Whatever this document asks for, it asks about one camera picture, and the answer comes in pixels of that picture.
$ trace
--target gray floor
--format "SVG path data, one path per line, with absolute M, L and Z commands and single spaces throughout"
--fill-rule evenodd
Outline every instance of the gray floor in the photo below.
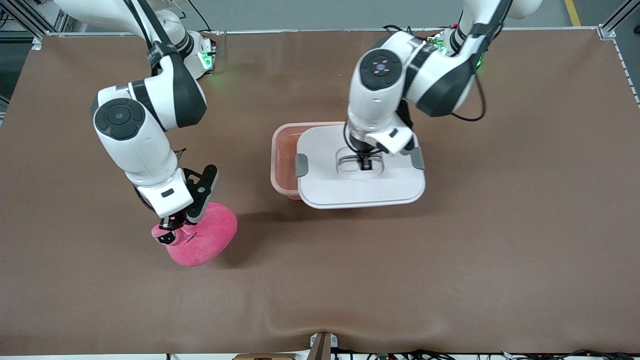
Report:
M 623 0 L 573 0 L 583 26 L 602 24 Z
M 31 42 L 26 44 L 0 42 L 0 96 L 5 99 L 11 99 L 29 49 L 31 49 Z M 4 111 L 6 109 L 0 104 L 0 112 Z
M 462 11 L 460 0 L 193 0 L 213 30 L 349 29 L 401 27 L 435 28 L 456 22 Z M 206 28 L 185 3 L 185 27 Z M 536 13 L 507 26 L 571 26 L 564 0 L 544 0 Z

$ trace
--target green indicator light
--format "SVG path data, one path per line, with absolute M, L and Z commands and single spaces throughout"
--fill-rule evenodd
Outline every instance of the green indicator light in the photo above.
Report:
M 480 59 L 478 59 L 478 62 L 476 63 L 476 68 L 479 68 L 480 65 L 482 65 L 482 58 L 484 57 L 484 53 L 480 54 Z
M 205 69 L 210 69 L 212 67 L 211 56 L 207 53 L 201 53 L 200 51 L 198 52 L 198 55 L 200 55 L 200 62 L 202 62 L 202 66 Z

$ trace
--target aluminum frame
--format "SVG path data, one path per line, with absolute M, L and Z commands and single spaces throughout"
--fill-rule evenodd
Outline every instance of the aluminum frame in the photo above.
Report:
M 56 31 L 53 25 L 49 24 L 49 21 L 25 0 L 0 0 L 0 5 L 16 22 L 40 40 L 48 32 Z
M 522 31 L 522 30 L 595 30 L 597 26 L 567 26 L 567 27 L 544 27 L 544 28 L 504 28 L 503 31 Z M 412 31 L 438 31 L 442 28 L 412 28 Z M 299 29 L 271 29 L 271 30 L 211 30 L 200 31 L 201 33 L 207 33 L 212 35 L 239 35 L 239 34 L 270 34 L 270 33 L 297 33 L 297 32 L 311 32 L 311 31 L 386 31 L 383 28 L 347 28 L 347 29 L 313 29 L 313 30 L 299 30 Z M 135 37 L 132 33 L 126 32 L 99 32 L 99 33 L 78 33 L 78 32 L 55 32 L 48 33 L 47 35 L 60 38 L 88 38 L 88 37 Z
M 622 5 L 603 23 L 598 26 L 598 33 L 602 40 L 612 40 L 616 37 L 614 30 L 633 11 L 640 6 L 640 0 L 625 0 Z
M 0 108 L 4 108 L 4 111 L 2 111 L 3 113 L 6 111 L 7 108 L 9 108 L 9 99 L 5 98 L 2 95 L 0 95 Z

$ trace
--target black cable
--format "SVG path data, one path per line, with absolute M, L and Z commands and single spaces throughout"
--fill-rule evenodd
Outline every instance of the black cable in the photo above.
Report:
M 403 28 L 399 27 L 398 25 L 393 25 L 393 24 L 384 25 L 382 28 L 386 29 L 386 30 L 395 29 L 395 30 L 398 30 L 398 31 L 404 31 Z
M 207 31 L 211 31 L 209 23 L 204 19 L 204 16 L 202 16 L 202 14 L 200 13 L 200 10 L 198 10 L 198 8 L 191 2 L 191 0 L 189 0 L 189 4 L 191 4 L 191 7 L 196 11 L 196 13 L 198 13 L 204 24 L 207 26 Z
M 147 200 L 146 200 L 144 197 L 142 197 L 142 194 L 140 193 L 140 191 L 138 191 L 138 188 L 136 187 L 136 185 L 134 185 L 134 186 L 133 186 L 133 190 L 135 190 L 135 191 L 136 191 L 136 195 L 138 196 L 138 199 L 140 199 L 140 201 L 142 202 L 142 204 L 144 204 L 144 205 L 147 207 L 147 209 L 149 209 L 149 210 L 151 210 L 151 211 L 153 211 L 153 212 L 156 212 L 156 210 L 154 209 L 154 207 L 153 207 L 153 206 L 151 206 L 151 204 L 149 204 L 149 203 L 147 202 Z
M 345 350 L 343 348 L 339 348 L 339 347 L 332 347 L 331 348 L 331 353 L 332 354 L 368 354 L 368 352 L 357 352 L 357 351 L 353 351 L 353 350 Z
M 606 354 L 604 352 L 588 350 L 588 349 L 580 349 L 572 353 L 561 355 L 561 356 L 556 356 L 553 354 L 540 354 L 540 355 L 522 354 L 522 356 L 515 356 L 512 359 L 513 360 L 564 360 L 570 356 L 595 356 L 595 357 L 604 357 L 608 360 L 614 360 L 615 358 L 614 356 L 610 354 Z
M 430 350 L 416 350 L 414 352 L 410 352 L 409 354 L 411 354 L 414 359 L 424 359 L 423 356 L 427 355 L 429 358 L 426 360 L 430 360 L 430 359 L 436 359 L 436 360 L 456 360 L 453 356 L 449 355 L 449 354 L 445 354 L 443 352 L 437 352 L 437 351 L 430 351 Z
M 133 5 L 131 0 L 122 0 L 122 2 L 124 3 L 124 5 L 127 6 L 129 11 L 131 12 L 131 15 L 133 15 L 133 18 L 138 23 L 138 26 L 140 27 L 140 31 L 142 31 L 142 35 L 144 35 L 145 41 L 147 42 L 147 49 L 151 49 L 151 41 L 149 40 L 149 35 L 147 34 L 147 30 L 145 30 L 142 20 L 140 19 L 140 15 L 136 11 L 136 7 Z
M 502 33 L 502 29 L 504 29 L 504 23 L 500 24 L 500 29 L 498 30 L 498 32 L 496 32 L 496 34 L 493 36 L 493 39 L 491 39 L 491 41 L 494 41 L 495 38 L 497 38 L 498 35 L 500 35 L 500 33 Z
M 347 122 L 346 121 L 344 122 L 344 127 L 342 128 L 342 137 L 344 139 L 344 142 L 349 147 L 349 150 L 355 152 L 356 155 L 358 155 L 360 157 L 371 156 L 371 155 L 375 155 L 375 154 L 378 154 L 378 153 L 382 152 L 382 150 L 379 150 L 379 149 L 377 151 L 374 151 L 374 152 L 361 152 L 361 151 L 358 151 L 358 150 L 354 149 L 353 146 L 351 146 L 351 143 L 349 143 L 349 141 L 347 140 Z
M 0 23 L 1 23 L 0 28 L 2 28 L 8 20 L 9 20 L 9 14 L 6 13 L 4 9 L 0 9 Z
M 476 80 L 476 84 L 478 85 L 478 92 L 480 93 L 480 101 L 482 101 L 482 113 L 480 114 L 480 116 L 474 117 L 474 118 L 463 117 L 456 113 L 451 113 L 451 115 L 453 115 L 454 117 L 457 117 L 460 120 L 475 122 L 478 120 L 482 120 L 486 115 L 486 97 L 484 96 L 484 88 L 482 87 L 482 83 L 480 82 L 480 78 L 478 77 L 475 63 L 471 61 L 469 64 L 472 67 L 472 72 L 474 73 L 474 76 L 476 77 L 475 80 Z

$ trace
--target black circular button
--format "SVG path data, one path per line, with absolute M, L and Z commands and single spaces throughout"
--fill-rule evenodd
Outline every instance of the black circular button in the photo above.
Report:
M 369 90 L 377 91 L 395 84 L 402 76 L 400 58 L 387 49 L 370 51 L 360 64 L 360 79 Z
M 138 127 L 133 122 L 111 128 L 111 137 L 116 140 L 132 138 L 138 132 Z
M 95 118 L 95 125 L 100 129 L 100 130 L 106 130 L 107 127 L 109 127 L 109 124 L 107 124 L 107 120 L 104 120 L 104 117 L 97 117 Z
M 112 106 L 107 111 L 107 121 L 113 125 L 122 125 L 131 120 L 131 111 L 124 105 Z
M 128 140 L 138 134 L 145 117 L 145 109 L 138 101 L 113 99 L 95 112 L 95 126 L 115 140 Z

